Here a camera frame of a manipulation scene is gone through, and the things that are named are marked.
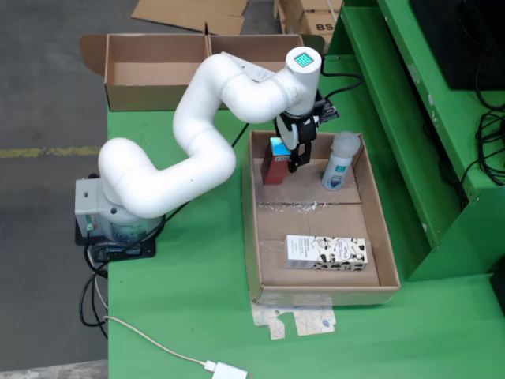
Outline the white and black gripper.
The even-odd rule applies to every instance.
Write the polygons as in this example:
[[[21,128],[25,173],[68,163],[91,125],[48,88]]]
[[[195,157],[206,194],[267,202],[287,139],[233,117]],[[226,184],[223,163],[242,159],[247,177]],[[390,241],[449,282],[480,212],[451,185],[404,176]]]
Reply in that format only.
[[[283,144],[289,149],[288,170],[295,173],[298,167],[310,162],[312,141],[316,139],[320,118],[317,115],[306,115],[295,118],[291,114],[281,113],[275,118],[275,129]],[[303,144],[303,153],[298,147]]]

